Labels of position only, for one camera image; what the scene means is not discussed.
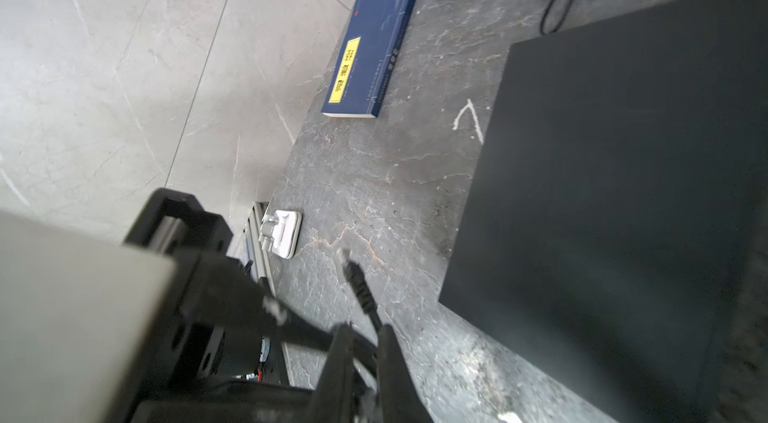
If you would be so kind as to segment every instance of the dark gray surface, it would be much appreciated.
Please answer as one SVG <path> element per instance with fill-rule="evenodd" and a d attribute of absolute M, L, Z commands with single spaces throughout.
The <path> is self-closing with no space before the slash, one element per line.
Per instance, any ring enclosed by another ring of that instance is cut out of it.
<path fill-rule="evenodd" d="M 510 49 L 439 301 L 619 421 L 714 407 L 768 162 L 766 1 Z"/>
<path fill-rule="evenodd" d="M 318 324 L 351 319 L 372 337 L 332 260 L 351 248 L 436 421 L 506 411 L 524 423 L 611 421 L 437 303 L 481 149 L 472 114 L 454 121 L 471 99 L 485 132 L 508 48 L 538 35 L 547 1 L 417 0 L 376 120 L 320 113 L 331 55 L 270 204 L 304 214 L 296 256 L 272 261 L 277 295 Z M 666 1 L 577 0 L 564 28 Z M 321 356 L 288 357 L 293 384 L 316 383 Z"/>

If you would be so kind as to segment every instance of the book cover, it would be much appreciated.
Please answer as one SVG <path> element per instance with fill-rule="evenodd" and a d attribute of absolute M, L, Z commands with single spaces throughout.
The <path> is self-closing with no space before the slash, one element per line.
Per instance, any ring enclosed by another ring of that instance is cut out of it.
<path fill-rule="evenodd" d="M 341 118 L 379 115 L 415 1 L 355 1 L 323 114 Z"/>

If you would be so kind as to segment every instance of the screw hole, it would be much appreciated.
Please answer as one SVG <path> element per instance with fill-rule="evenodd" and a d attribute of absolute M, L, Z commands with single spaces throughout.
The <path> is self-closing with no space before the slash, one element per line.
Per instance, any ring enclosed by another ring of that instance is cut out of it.
<path fill-rule="evenodd" d="M 181 338 L 184 337 L 184 331 L 187 329 L 187 325 L 184 323 L 179 323 L 178 328 L 176 328 L 176 333 L 174 333 L 174 339 L 170 342 L 170 349 L 175 350 L 176 347 L 181 342 Z"/>

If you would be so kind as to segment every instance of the book spine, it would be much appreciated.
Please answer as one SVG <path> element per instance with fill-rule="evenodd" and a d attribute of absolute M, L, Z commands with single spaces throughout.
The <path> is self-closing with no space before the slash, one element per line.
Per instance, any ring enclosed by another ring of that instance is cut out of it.
<path fill-rule="evenodd" d="M 395 43 L 392 45 L 392 51 L 389 55 L 389 61 L 386 62 L 384 68 L 384 77 L 382 79 L 381 86 L 379 86 L 379 92 L 376 94 L 376 99 L 373 101 L 371 107 L 371 114 L 373 116 L 379 116 L 379 110 L 382 106 L 382 100 L 384 99 L 384 93 L 386 92 L 387 85 L 389 85 L 389 77 L 392 75 L 392 70 L 395 68 L 395 63 L 400 53 L 400 45 L 402 40 L 406 37 L 406 30 L 408 29 L 408 21 L 411 19 L 411 13 L 413 13 L 413 6 L 416 4 L 416 0 L 408 0 L 408 4 L 403 8 L 402 19 L 400 20 L 400 29 L 395 38 Z"/>

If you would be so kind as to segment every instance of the marble tabletop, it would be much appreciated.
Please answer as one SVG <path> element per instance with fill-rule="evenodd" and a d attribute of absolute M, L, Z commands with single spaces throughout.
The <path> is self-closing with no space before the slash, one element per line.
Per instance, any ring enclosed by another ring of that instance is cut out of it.
<path fill-rule="evenodd" d="M 576 0 L 563 30 L 667 1 Z M 320 112 L 340 40 L 270 202 L 304 216 L 296 256 L 271 262 L 277 295 L 374 339 L 333 259 L 350 248 L 436 421 L 612 421 L 437 301 L 508 49 L 538 37 L 547 2 L 417 0 L 375 120 Z M 289 348 L 291 383 L 323 361 Z"/>

